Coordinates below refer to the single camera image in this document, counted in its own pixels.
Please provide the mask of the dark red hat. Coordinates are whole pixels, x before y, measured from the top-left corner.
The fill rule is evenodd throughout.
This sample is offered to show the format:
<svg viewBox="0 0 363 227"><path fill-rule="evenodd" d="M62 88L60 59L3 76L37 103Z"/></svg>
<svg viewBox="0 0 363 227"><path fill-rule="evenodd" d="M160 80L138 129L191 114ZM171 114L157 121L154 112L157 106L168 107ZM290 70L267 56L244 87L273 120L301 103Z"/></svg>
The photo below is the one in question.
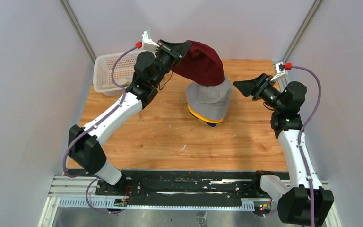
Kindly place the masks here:
<svg viewBox="0 0 363 227"><path fill-rule="evenodd" d="M212 87L223 83L223 63L210 46L190 40L189 48L182 61L171 67L171 71L202 86Z"/></svg>

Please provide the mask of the grey hat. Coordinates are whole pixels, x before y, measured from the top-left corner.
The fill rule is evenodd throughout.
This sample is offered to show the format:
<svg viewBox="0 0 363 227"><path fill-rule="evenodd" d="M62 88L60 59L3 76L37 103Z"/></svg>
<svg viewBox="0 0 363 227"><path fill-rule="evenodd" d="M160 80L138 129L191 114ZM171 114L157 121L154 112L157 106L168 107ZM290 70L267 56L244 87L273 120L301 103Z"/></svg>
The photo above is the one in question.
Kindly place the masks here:
<svg viewBox="0 0 363 227"><path fill-rule="evenodd" d="M206 87L196 82L189 84L185 95L187 104L200 116L210 120L224 119L230 104L232 85L226 75L218 86Z"/></svg>

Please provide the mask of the yellow hat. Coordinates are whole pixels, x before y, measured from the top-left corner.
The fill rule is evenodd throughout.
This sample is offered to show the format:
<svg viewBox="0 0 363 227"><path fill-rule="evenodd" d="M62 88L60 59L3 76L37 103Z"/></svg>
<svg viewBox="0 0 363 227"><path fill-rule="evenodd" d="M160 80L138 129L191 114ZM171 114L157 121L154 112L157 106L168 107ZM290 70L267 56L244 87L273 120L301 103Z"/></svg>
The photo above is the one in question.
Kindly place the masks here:
<svg viewBox="0 0 363 227"><path fill-rule="evenodd" d="M194 116L195 118L197 118L197 119L199 119L199 120L201 120L201 121L203 121L203 122L205 122L206 124L218 124L218 123L221 123L224 119L222 118L222 119L220 119L220 120L210 120L210 119L207 119L207 118L205 118L205 117L202 117L202 116L200 116L198 113L196 113L191 107L190 107L190 105L187 105L187 108L188 108L188 110L189 110L189 112L190 112L190 114L192 115L192 116Z"/></svg>

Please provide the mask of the cream hat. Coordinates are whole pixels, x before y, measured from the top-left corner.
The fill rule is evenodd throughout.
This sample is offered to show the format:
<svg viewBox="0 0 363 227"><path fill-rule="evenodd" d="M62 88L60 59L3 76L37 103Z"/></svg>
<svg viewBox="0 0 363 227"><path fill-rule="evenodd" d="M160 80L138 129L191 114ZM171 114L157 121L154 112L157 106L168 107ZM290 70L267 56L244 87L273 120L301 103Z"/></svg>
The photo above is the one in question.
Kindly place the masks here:
<svg viewBox="0 0 363 227"><path fill-rule="evenodd" d="M130 85L131 80L129 78L123 77L123 78L116 79L115 82L119 86L124 87L124 88L127 88ZM107 89L120 89L120 87L118 85L116 85L113 82L111 82L109 84L103 84L102 85L102 89L104 89L104 90L107 90Z"/></svg>

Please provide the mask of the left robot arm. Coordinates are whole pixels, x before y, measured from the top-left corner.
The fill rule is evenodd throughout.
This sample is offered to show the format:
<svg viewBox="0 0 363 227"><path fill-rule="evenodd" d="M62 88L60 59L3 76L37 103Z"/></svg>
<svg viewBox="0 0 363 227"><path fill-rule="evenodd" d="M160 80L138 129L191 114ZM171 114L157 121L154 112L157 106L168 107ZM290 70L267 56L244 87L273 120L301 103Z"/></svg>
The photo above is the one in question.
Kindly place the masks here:
<svg viewBox="0 0 363 227"><path fill-rule="evenodd" d="M73 125L69 129L69 144L62 161L66 176L72 177L66 168L67 159L71 158L85 173L107 182L107 188L112 194L121 195L125 192L126 183L121 179L122 173L107 159L102 145L126 120L151 103L165 74L183 60L191 46L190 41L136 43L135 47L142 47L144 51L136 58L131 84L124 88L113 82L122 90L118 101L83 127Z"/></svg>

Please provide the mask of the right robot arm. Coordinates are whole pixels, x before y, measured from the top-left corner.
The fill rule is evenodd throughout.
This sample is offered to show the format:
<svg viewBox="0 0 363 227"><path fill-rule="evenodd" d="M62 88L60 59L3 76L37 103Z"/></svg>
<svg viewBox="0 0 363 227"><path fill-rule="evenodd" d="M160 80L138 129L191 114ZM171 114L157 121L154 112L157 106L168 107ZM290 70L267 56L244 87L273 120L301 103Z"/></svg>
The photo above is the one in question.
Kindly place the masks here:
<svg viewBox="0 0 363 227"><path fill-rule="evenodd" d="M273 109L270 125L283 148L290 177L290 185L286 186L275 174L257 171L251 184L252 193L257 197L269 195L277 204L283 223L322 226L334 203L334 195L318 179L304 141L304 124L299 111L307 87L293 81L279 91L271 76L265 73L252 80L235 81L233 85L245 97L262 100Z"/></svg>

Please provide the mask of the white plastic basket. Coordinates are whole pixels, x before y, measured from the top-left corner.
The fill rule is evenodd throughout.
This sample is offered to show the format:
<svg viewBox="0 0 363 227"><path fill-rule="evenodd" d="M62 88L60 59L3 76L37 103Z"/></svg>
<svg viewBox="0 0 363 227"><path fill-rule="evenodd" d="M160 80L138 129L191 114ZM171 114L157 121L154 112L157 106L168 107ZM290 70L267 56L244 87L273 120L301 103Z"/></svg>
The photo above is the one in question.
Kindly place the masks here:
<svg viewBox="0 0 363 227"><path fill-rule="evenodd" d="M122 89L102 89L103 84L114 82L118 78L133 79L134 65L141 50L134 50L122 57L121 53L101 55L97 57L94 65L93 88L95 92L105 96L118 96L122 94Z"/></svg>

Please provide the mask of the right aluminium frame post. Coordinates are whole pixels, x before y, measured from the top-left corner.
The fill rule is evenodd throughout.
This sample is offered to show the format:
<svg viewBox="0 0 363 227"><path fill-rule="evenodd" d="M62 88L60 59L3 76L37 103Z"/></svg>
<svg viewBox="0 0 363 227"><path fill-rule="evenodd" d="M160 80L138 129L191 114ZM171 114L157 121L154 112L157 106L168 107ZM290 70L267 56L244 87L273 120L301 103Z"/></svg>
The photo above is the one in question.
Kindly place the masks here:
<svg viewBox="0 0 363 227"><path fill-rule="evenodd" d="M282 62L288 62L289 61L289 59L292 56L295 48L298 45L300 39L302 38L305 31L309 27L310 23L312 22L313 18L317 14L317 12L318 12L318 10L321 7L323 2L324 2L324 0L314 0L312 2L310 9L308 10L307 14L305 15L302 23L300 24L297 32L295 33L292 41L290 42L290 44L289 44L289 46L288 46L282 60L281 60Z"/></svg>

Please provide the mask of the aluminium frame post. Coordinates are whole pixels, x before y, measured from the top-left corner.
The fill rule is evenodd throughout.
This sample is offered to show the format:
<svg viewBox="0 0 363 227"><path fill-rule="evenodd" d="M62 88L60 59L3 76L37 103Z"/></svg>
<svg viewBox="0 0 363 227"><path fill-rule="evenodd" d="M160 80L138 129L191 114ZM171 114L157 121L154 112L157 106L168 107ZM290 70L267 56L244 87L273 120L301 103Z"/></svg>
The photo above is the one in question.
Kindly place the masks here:
<svg viewBox="0 0 363 227"><path fill-rule="evenodd" d="M312 22L313 18L317 14L317 12L318 12L318 10L321 7L323 2L324 2L324 0L314 0L312 2L310 9L308 10L307 14L305 15L302 23L300 24L297 32L295 33L292 41L290 42L290 44L289 44L289 46L288 46L282 60L281 60L282 62L288 62L289 61L289 59L292 56L295 48L298 45L300 39L302 38L305 31L309 27L310 23Z"/></svg>
<svg viewBox="0 0 363 227"><path fill-rule="evenodd" d="M96 54L70 4L70 2L68 0L59 0L59 3L62 5L62 8L65 12L65 14L67 15L70 23L73 26L73 29L75 30L75 32L77 33L85 51L87 52L89 58L91 59L91 61L93 63L95 63L96 60Z"/></svg>

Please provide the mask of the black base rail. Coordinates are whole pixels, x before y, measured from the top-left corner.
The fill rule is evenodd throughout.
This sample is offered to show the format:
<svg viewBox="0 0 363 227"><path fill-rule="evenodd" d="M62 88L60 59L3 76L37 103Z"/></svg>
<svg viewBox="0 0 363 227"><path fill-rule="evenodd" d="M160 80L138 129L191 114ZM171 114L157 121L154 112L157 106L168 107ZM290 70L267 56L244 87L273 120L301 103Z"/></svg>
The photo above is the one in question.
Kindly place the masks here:
<svg viewBox="0 0 363 227"><path fill-rule="evenodd" d="M56 176L49 195L61 208L90 208L100 214L125 210L219 210L270 214L279 210L284 221L304 220L314 202L315 219L326 216L334 203L325 184L313 189L294 185L286 172L125 170L110 185L92 175Z"/></svg>

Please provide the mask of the left aluminium frame post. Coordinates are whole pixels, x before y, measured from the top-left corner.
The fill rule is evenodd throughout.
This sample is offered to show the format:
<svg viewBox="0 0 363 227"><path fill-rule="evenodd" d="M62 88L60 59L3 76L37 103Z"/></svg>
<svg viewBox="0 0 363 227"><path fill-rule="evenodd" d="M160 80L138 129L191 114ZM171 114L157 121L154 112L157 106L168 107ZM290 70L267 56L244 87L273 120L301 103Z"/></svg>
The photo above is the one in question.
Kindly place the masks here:
<svg viewBox="0 0 363 227"><path fill-rule="evenodd" d="M59 0L59 3L62 5L62 8L65 12L65 14L67 15L70 23L73 26L73 29L75 30L75 32L77 33L85 51L87 52L89 58L91 59L91 61L93 63L95 63L96 60L96 54L70 4L70 2L68 0Z"/></svg>

